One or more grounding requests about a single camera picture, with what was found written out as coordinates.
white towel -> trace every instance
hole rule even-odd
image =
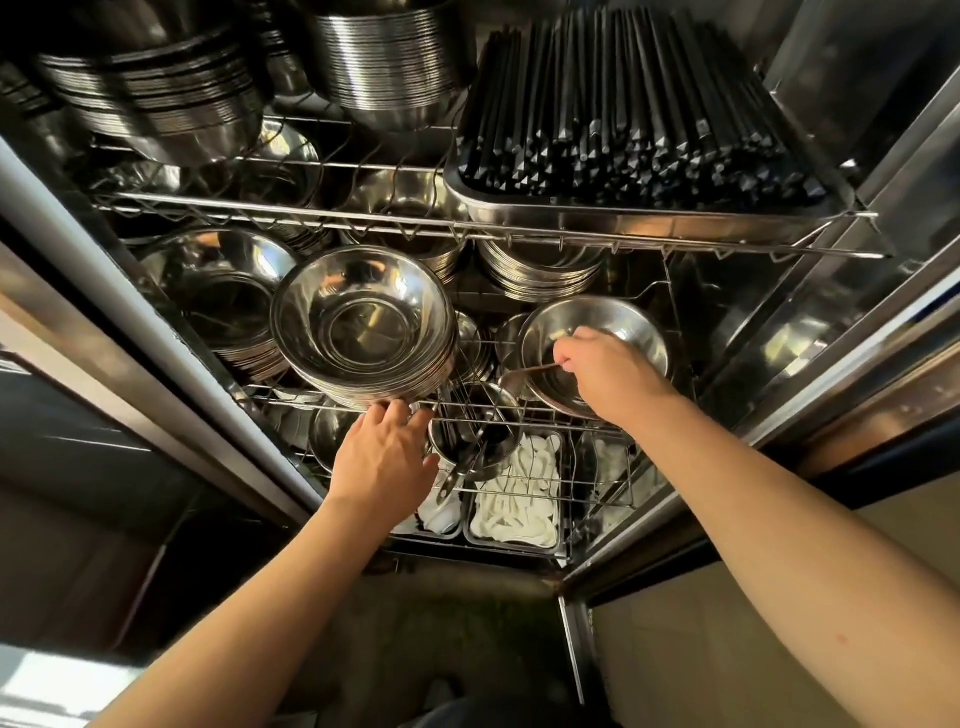
[[[477,484],[470,531],[501,543],[556,546],[560,540],[560,504],[551,498],[560,494],[560,447],[559,435],[524,435],[507,470],[494,480]]]
[[[423,527],[434,533],[450,533],[460,522],[460,494],[451,493],[444,501],[443,505],[437,505],[437,493],[440,492],[440,486],[444,484],[447,474],[453,469],[452,465],[441,463],[440,472],[437,473],[433,481],[433,488],[430,489],[430,495],[420,504],[417,509],[417,515],[423,521]]]

forearm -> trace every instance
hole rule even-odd
[[[98,728],[259,726],[380,543],[349,502],[328,500],[274,561],[160,657]]]
[[[957,715],[960,597],[938,574],[688,400],[647,401],[628,430],[778,637],[856,717]]]

stainless steel bowl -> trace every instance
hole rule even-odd
[[[470,482],[492,480],[508,467],[523,434],[519,405],[505,390],[492,382],[470,382],[454,390],[455,401],[462,404],[442,405],[444,417],[489,423],[484,433],[481,454],[464,476]],[[428,433],[431,447],[441,460],[456,465],[464,451],[476,443],[479,423],[461,426],[434,419]]]
[[[500,362],[501,374],[520,368],[520,357],[517,349],[518,338],[520,330],[528,318],[530,318],[529,313],[518,313],[496,330],[496,335],[493,337],[493,349]],[[516,398],[519,401],[536,399],[534,393],[530,391],[530,387],[526,384],[523,385]]]
[[[340,209],[346,212],[391,212],[404,217],[437,220],[469,220],[467,208],[448,194],[443,176],[411,169],[385,169],[365,177]],[[424,263],[443,283],[453,280],[457,260],[467,246],[465,237],[435,237],[417,234],[366,231],[362,221],[344,219],[351,229],[341,231],[352,245],[384,245],[412,255]]]
[[[456,315],[408,255],[355,246],[304,262],[280,285],[271,329],[304,379],[339,403],[419,400],[453,371]]]
[[[473,77],[475,36],[457,0],[326,4],[307,26],[327,95],[372,129],[439,121]]]
[[[337,451],[360,412],[344,412],[341,409],[318,409],[310,421],[310,451],[317,458],[320,467],[333,473],[333,463]]]
[[[104,21],[102,28],[82,24],[78,31],[77,45],[89,45],[88,55],[37,56],[59,97],[90,131],[125,139],[163,164],[200,167],[249,151],[260,133],[263,100],[233,27],[221,18],[217,27],[187,36],[197,17],[187,12],[181,26],[175,12],[153,16],[166,7],[154,0],[84,5],[105,11],[125,3],[130,16],[116,7],[114,20],[130,25],[131,44],[94,41],[112,33]],[[153,38],[148,26],[156,30]]]
[[[207,345],[255,381],[287,365],[270,333],[270,304],[297,258],[256,231],[203,228],[148,246],[140,259]]]
[[[461,311],[457,311],[457,333],[460,338],[460,347],[457,350],[457,377],[463,382],[486,381],[495,368],[490,335]]]
[[[317,147],[302,133],[279,119],[264,119],[260,136],[248,158],[229,168],[243,202],[316,207],[321,198],[324,169]],[[329,245],[333,230],[317,232],[302,225],[274,221],[256,225],[301,254]]]
[[[555,301],[586,291],[606,260],[599,248],[516,240],[511,244],[481,240],[483,267],[512,299],[529,303]]]
[[[521,367],[553,362],[553,344],[586,326],[611,333],[641,350],[662,375],[670,371],[670,354],[660,328],[646,313],[619,299],[576,296],[542,306],[530,314],[518,339]],[[597,419],[581,399],[577,379],[563,369],[551,369],[528,378],[531,391],[545,404],[572,417]]]
[[[236,102],[241,108],[242,100]],[[247,153],[256,144],[262,111],[204,129],[158,136],[126,136],[131,149],[147,159],[179,167],[201,167]]]

hand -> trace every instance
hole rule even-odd
[[[578,327],[573,336],[554,342],[553,358],[577,377],[590,408],[624,429],[649,398],[676,394],[643,352],[604,331]]]
[[[430,495],[440,456],[423,459],[429,409],[410,416],[402,400],[375,404],[353,423],[337,452],[327,500],[351,504],[384,537]]]

white cloth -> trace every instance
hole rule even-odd
[[[551,498],[560,494],[560,447],[559,435],[524,435],[507,470],[494,480],[477,484],[470,532],[501,543],[556,546],[560,540],[560,504]]]
[[[440,471],[437,473],[437,477],[434,478],[430,495],[420,504],[420,508],[417,509],[417,515],[410,516],[400,522],[391,533],[409,536],[414,533],[423,533],[423,531],[432,531],[433,533],[443,535],[444,533],[450,533],[457,527],[457,523],[460,522],[460,494],[451,493],[443,505],[437,505],[437,493],[440,492],[440,486],[444,484],[446,475],[452,468],[453,466],[447,463],[440,464]],[[417,517],[420,517],[420,521],[423,522],[423,528],[420,527]]]
[[[594,448],[597,456],[597,479],[593,496],[599,499],[627,472],[630,452],[621,442],[607,442],[599,437],[594,440]]]
[[[433,481],[433,488],[430,489],[430,495],[420,504],[417,509],[417,515],[423,521],[423,528],[434,533],[443,535],[450,533],[460,522],[460,494],[451,493],[444,501],[443,505],[437,505],[437,493],[440,492],[440,486],[444,484],[447,474],[453,469],[452,465],[446,463],[440,464],[440,472],[437,473]]]

